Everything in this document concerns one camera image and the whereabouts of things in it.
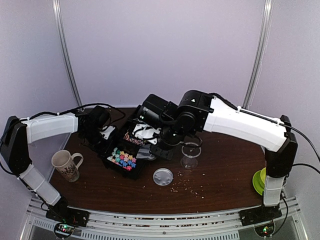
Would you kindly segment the black three-compartment candy tray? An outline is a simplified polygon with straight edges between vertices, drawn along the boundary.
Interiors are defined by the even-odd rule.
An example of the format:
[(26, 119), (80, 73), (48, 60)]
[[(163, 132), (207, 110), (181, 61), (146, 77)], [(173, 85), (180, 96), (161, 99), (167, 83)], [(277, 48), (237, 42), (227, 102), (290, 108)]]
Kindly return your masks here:
[(112, 145), (108, 151), (99, 155), (104, 166), (120, 173), (125, 178), (133, 180), (138, 179), (140, 172), (149, 160), (136, 159), (140, 148), (150, 150), (149, 142), (140, 140), (133, 136), (133, 130), (136, 126), (136, 115), (138, 110), (135, 109), (129, 115), (125, 123), (116, 130), (116, 133), (110, 140)]

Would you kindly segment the clear plastic jar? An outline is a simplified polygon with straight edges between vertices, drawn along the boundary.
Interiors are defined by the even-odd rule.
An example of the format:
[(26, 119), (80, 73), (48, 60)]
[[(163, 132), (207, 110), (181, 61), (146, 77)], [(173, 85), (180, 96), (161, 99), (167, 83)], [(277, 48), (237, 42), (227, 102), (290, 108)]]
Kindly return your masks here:
[(198, 142), (183, 142), (181, 144), (183, 157), (180, 164), (184, 169), (192, 170), (198, 166), (198, 157), (202, 153), (202, 143), (202, 139), (198, 138)]

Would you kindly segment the silver metal jar lid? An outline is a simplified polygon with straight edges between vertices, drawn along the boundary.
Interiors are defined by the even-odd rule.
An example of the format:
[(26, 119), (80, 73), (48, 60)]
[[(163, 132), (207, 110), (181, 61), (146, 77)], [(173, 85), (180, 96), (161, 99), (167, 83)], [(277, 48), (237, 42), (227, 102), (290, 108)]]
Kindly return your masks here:
[(167, 168), (158, 168), (153, 173), (152, 178), (155, 184), (163, 187), (171, 184), (174, 179), (174, 175), (172, 171)]

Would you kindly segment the silver metal scoop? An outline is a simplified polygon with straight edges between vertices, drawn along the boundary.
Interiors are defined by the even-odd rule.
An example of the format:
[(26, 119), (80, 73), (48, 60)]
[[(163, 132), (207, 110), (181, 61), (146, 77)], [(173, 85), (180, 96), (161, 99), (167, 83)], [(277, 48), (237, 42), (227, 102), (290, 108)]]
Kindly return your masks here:
[(154, 161), (157, 157), (150, 153), (149, 148), (140, 148), (136, 154), (136, 159)]

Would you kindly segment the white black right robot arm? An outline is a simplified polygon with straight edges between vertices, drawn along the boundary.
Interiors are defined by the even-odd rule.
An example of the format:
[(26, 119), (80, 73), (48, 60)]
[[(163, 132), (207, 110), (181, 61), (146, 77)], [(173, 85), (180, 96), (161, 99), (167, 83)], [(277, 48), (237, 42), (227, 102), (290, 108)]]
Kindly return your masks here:
[(220, 133), (264, 147), (266, 178), (263, 205), (256, 210), (259, 220), (268, 220), (280, 202), (285, 177), (292, 170), (298, 143), (287, 116), (264, 116), (235, 106), (217, 93), (189, 90), (179, 104), (150, 94), (137, 110), (133, 136), (153, 145), (153, 155), (166, 152), (197, 132)]

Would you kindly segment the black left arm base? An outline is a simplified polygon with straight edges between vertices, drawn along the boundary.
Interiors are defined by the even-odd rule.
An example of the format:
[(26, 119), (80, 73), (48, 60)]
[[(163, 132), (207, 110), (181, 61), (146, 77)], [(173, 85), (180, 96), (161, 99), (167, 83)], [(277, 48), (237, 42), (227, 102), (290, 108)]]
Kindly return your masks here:
[(45, 217), (57, 222), (53, 227), (53, 233), (59, 239), (65, 240), (74, 233), (76, 228), (87, 226), (90, 213), (86, 210), (69, 207), (64, 196), (54, 205), (50, 205), (46, 201), (43, 204), (47, 207)]

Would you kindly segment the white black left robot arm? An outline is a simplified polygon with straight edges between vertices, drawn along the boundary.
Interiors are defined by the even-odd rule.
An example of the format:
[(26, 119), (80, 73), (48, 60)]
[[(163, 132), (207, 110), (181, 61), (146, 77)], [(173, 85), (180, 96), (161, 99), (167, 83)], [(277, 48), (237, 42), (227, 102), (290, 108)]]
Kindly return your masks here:
[(55, 217), (67, 222), (72, 218), (72, 211), (64, 205), (67, 203), (64, 197), (34, 166), (29, 145), (58, 135), (78, 133), (94, 152), (101, 155), (116, 132), (114, 126), (106, 126), (109, 118), (108, 110), (99, 105), (88, 112), (74, 108), (63, 112), (41, 112), (27, 118), (11, 116), (0, 139), (0, 154), (10, 173), (53, 207), (51, 211)]

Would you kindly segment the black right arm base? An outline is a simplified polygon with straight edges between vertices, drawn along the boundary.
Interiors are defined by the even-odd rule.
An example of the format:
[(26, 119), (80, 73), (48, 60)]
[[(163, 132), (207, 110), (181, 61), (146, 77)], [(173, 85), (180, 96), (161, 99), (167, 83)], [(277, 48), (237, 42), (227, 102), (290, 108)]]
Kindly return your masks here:
[(280, 204), (265, 206), (264, 204), (239, 211), (239, 218), (243, 227), (254, 226), (255, 233), (263, 238), (269, 238), (275, 232), (274, 220), (282, 216)]

